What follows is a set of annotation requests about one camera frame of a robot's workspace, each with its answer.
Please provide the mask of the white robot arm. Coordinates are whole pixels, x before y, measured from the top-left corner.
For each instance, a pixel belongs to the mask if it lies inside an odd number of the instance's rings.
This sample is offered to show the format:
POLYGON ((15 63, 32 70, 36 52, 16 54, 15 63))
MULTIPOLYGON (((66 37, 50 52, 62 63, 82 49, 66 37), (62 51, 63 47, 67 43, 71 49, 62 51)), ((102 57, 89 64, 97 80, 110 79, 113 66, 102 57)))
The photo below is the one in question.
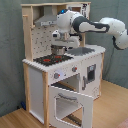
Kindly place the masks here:
POLYGON ((77 48, 80 34, 85 32, 107 33, 113 36, 113 45, 123 50, 128 47, 128 29, 117 19, 105 17, 92 22, 79 12, 63 9, 57 14, 58 29, 52 33, 52 44, 77 48))

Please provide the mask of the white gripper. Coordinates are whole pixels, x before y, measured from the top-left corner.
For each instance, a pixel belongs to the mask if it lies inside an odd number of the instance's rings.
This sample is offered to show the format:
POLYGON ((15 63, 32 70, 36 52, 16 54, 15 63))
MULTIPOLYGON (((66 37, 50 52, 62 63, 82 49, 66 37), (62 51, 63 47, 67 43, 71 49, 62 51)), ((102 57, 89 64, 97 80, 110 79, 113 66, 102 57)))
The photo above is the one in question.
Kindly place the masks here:
POLYGON ((52 45, 77 48, 80 45, 79 37, 69 33, 60 33, 55 30, 52 33, 52 45))

